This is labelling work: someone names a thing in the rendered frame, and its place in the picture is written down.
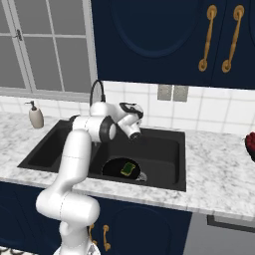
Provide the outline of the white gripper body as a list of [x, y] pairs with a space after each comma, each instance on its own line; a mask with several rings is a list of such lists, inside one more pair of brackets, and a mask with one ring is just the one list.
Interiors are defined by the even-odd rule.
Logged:
[[109, 103], [96, 102], [90, 107], [90, 115], [93, 117], [114, 117], [116, 113], [115, 106]]

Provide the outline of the black pan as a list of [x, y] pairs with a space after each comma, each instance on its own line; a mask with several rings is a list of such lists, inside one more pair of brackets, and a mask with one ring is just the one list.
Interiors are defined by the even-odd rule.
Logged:
[[[131, 162], [135, 165], [135, 169], [130, 176], [124, 176], [121, 174], [121, 170], [127, 162]], [[141, 171], [140, 166], [134, 160], [127, 157], [118, 157], [110, 159], [102, 168], [102, 175], [119, 177], [123, 179], [133, 179], [136, 181], [147, 181], [147, 176]]]

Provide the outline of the green and yellow sponge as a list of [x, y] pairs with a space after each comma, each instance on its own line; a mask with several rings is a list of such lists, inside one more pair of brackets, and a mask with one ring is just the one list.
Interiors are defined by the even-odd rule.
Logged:
[[131, 162], [127, 162], [121, 170], [121, 174], [124, 176], [130, 176], [135, 169], [135, 165]]

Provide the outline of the black sink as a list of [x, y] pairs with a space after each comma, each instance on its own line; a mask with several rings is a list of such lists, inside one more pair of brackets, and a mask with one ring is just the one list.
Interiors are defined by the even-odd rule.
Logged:
[[[59, 121], [20, 163], [22, 168], [59, 171], [62, 151], [71, 131], [67, 121]], [[110, 159], [127, 157], [138, 163], [147, 181], [102, 175]], [[144, 128], [141, 136], [129, 140], [122, 130], [114, 140], [92, 145], [89, 178], [184, 191], [186, 189], [185, 134], [181, 131]]]

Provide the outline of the black gooseneck tap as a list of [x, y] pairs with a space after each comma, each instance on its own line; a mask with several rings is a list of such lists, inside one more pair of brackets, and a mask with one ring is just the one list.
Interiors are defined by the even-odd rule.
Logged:
[[103, 82], [101, 80], [95, 80], [92, 84], [91, 92], [90, 92], [90, 106], [93, 104], [93, 95], [94, 95], [94, 89], [96, 87], [96, 84], [99, 84], [101, 87], [101, 102], [103, 103], [106, 102], [106, 94], [105, 94], [105, 88], [104, 88]]

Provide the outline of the beige soap dispenser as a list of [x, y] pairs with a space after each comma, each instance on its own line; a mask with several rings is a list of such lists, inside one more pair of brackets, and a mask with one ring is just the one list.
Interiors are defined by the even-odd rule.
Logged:
[[26, 102], [26, 105], [30, 105], [29, 119], [33, 128], [42, 128], [44, 126], [44, 117], [39, 108], [35, 106], [33, 101]]

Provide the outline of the grey framed window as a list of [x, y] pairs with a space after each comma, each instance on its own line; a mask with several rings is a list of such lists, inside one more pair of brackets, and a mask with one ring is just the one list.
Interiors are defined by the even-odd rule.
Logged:
[[0, 0], [0, 95], [87, 102], [96, 78], [91, 0]]

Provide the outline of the navy base cupboard door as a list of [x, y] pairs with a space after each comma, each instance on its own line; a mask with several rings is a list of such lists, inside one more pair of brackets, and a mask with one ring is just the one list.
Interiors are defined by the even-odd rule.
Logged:
[[69, 185], [42, 189], [0, 181], [0, 245], [39, 255], [91, 255], [99, 203]]
[[[192, 213], [95, 197], [101, 207], [92, 230], [102, 255], [183, 255]], [[104, 248], [103, 226], [109, 225]]]

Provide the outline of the dark bowl of red fruit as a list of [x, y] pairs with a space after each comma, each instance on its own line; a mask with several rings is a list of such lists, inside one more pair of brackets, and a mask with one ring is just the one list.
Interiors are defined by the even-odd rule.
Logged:
[[246, 135], [245, 146], [250, 156], [255, 158], [255, 131], [252, 131]]

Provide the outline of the grey dishwasher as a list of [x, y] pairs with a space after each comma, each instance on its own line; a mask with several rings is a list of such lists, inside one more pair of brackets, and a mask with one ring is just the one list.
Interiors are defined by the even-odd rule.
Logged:
[[[206, 216], [192, 214], [183, 255], [255, 255], [255, 233], [209, 226]], [[214, 217], [219, 222], [255, 227], [255, 221]]]

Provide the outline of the grey wall socket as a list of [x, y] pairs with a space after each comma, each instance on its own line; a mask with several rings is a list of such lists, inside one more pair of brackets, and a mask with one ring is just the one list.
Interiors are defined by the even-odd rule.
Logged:
[[172, 93], [172, 85], [158, 85], [157, 98], [160, 101], [170, 101]]
[[175, 102], [186, 102], [188, 96], [188, 86], [174, 86], [173, 100]]

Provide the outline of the wide navy wall cupboard door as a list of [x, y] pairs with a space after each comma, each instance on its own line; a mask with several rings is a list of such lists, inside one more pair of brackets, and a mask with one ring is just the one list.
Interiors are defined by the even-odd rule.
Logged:
[[[217, 7], [207, 69], [203, 58], [210, 5]], [[98, 78], [205, 86], [211, 82], [224, 0], [92, 0]]]

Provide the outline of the narrow navy wall cupboard door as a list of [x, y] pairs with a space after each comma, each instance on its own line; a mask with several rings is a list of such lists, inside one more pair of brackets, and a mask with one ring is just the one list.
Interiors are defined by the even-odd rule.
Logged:
[[[224, 74], [221, 66], [223, 61], [229, 57], [236, 27], [233, 11], [237, 5], [242, 5], [245, 13], [241, 20], [231, 70]], [[227, 0], [211, 86], [255, 90], [255, 0]]]

